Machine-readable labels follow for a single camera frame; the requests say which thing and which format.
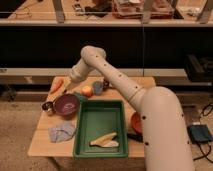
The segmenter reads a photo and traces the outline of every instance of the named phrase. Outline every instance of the table leg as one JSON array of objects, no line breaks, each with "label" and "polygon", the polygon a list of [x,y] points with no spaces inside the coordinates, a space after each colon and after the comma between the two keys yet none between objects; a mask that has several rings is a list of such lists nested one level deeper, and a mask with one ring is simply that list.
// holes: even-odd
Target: table leg
[{"label": "table leg", "polygon": [[46,157],[46,158],[57,171],[62,171],[61,166],[58,164],[58,162],[55,160],[54,157]]}]

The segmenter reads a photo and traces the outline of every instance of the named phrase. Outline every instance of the cable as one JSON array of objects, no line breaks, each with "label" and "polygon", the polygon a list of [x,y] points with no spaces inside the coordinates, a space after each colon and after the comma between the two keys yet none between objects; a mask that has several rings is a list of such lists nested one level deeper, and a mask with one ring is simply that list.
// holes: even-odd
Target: cable
[{"label": "cable", "polygon": [[200,159],[203,159],[203,158],[206,158],[210,153],[211,153],[211,151],[212,151],[212,148],[211,148],[211,146],[209,145],[209,150],[208,150],[208,152],[205,154],[204,153],[204,151],[202,150],[202,148],[201,148],[201,144],[199,144],[199,143],[197,143],[197,146],[199,147],[199,149],[200,149],[200,151],[201,151],[201,153],[203,154],[202,156],[199,156],[199,157],[196,157],[196,158],[194,158],[193,160],[194,161],[196,161],[196,160],[200,160]]},{"label": "cable", "polygon": [[213,160],[211,160],[211,159],[208,157],[208,155],[211,153],[211,150],[212,150],[211,145],[208,144],[208,146],[209,146],[209,151],[208,151],[207,153],[205,153],[205,152],[203,151],[203,149],[202,149],[202,147],[201,147],[201,145],[200,145],[199,143],[197,143],[197,145],[198,145],[198,147],[199,147],[201,153],[203,154],[203,156],[200,156],[200,157],[195,158],[194,161],[195,161],[195,160],[202,159],[202,158],[206,158],[210,163],[213,164]]},{"label": "cable", "polygon": [[145,28],[143,23],[143,13],[141,14],[141,26],[142,26],[142,76],[145,76],[145,49],[146,49],[146,35],[145,35]]},{"label": "cable", "polygon": [[210,102],[208,105],[204,106],[200,118],[208,116],[213,111],[213,102]]}]

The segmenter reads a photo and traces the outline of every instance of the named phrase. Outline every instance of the floor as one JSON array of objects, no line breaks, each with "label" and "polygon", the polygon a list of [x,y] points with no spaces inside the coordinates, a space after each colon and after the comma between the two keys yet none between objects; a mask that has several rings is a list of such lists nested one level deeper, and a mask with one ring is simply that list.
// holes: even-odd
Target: floor
[{"label": "floor", "polygon": [[[28,157],[27,151],[41,113],[44,98],[33,101],[0,100],[0,171],[55,171],[43,157]],[[203,119],[213,132],[213,114]],[[192,146],[193,157],[199,156],[196,146]],[[56,158],[64,170],[145,170],[141,159],[84,159]],[[197,171],[212,171],[213,164],[206,159],[195,162]]]}]

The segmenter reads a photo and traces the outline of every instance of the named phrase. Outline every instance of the plastic tray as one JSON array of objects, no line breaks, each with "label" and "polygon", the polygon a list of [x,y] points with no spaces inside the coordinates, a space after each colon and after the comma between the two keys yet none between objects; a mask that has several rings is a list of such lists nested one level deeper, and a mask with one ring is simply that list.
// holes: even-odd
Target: plastic tray
[{"label": "plastic tray", "polygon": [[[118,147],[90,146],[89,142],[105,134],[117,132]],[[127,157],[128,145],[122,101],[88,100],[81,103],[74,157]]]}]

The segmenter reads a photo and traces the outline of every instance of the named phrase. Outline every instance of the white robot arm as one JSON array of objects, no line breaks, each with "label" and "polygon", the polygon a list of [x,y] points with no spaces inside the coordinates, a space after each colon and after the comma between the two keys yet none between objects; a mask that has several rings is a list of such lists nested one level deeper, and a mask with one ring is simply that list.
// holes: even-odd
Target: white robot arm
[{"label": "white robot arm", "polygon": [[165,87],[146,90],[105,60],[101,48],[86,46],[70,73],[72,82],[97,69],[140,114],[147,171],[194,171],[183,111],[176,95]]}]

